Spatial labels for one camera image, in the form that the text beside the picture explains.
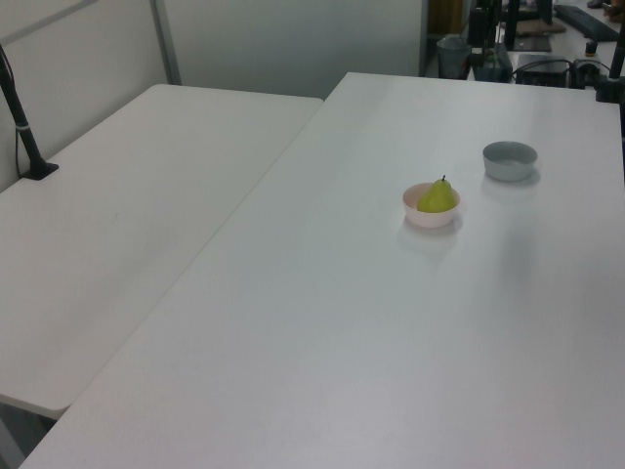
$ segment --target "trash can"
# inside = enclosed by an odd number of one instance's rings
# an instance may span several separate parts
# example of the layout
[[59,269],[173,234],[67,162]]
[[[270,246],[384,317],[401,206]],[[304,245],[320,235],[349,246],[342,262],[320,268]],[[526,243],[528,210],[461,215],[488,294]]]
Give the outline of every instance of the trash can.
[[460,36],[450,36],[437,42],[438,77],[466,80],[469,75],[471,46]]

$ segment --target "gray bowl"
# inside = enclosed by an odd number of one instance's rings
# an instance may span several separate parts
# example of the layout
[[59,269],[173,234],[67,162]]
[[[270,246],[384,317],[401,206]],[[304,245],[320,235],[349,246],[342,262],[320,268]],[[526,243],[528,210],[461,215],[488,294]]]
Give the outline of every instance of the gray bowl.
[[495,142],[484,151],[486,174],[499,181],[520,181],[529,176],[538,158],[536,150],[519,142]]

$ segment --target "black stand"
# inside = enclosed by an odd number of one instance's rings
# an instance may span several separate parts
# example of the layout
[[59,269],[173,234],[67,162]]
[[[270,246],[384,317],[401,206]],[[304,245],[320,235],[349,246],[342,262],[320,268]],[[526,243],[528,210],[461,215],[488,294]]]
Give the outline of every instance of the black stand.
[[618,33],[609,75],[597,87],[596,99],[600,103],[625,105],[625,86],[621,80],[623,60],[625,60],[625,22],[621,24],[621,30]]
[[35,143],[35,138],[30,130],[30,125],[23,113],[20,98],[16,91],[16,85],[13,81],[12,73],[9,71],[9,65],[5,63],[6,56],[4,50],[2,50],[2,46],[0,46],[0,55],[2,56],[0,58],[0,86],[2,86],[2,92],[13,115],[16,129],[20,133],[21,141],[26,149],[26,153],[28,153],[28,159],[30,159],[30,171],[26,171],[21,176],[23,178],[40,181],[59,169],[59,165],[48,163],[41,157],[39,148]]

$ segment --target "floor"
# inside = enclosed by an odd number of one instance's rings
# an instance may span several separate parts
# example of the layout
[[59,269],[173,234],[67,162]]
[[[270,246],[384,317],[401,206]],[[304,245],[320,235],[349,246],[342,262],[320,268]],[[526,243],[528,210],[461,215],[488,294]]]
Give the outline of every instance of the floor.
[[429,37],[426,44],[425,76],[428,78],[438,78],[437,41],[438,38]]
[[55,421],[0,404],[0,469],[17,469]]

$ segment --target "pink bowl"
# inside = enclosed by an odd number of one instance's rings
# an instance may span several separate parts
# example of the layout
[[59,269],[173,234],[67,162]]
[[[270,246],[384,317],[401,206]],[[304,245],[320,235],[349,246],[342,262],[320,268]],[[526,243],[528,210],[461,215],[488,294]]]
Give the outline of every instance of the pink bowl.
[[453,220],[453,216],[458,211],[460,203],[460,194],[453,191],[453,198],[456,199],[456,205],[446,212],[428,213],[417,210],[417,203],[424,193],[432,186],[432,183],[423,183],[406,189],[403,193],[403,208],[406,211],[406,218],[410,223],[422,228],[439,228],[448,225]]

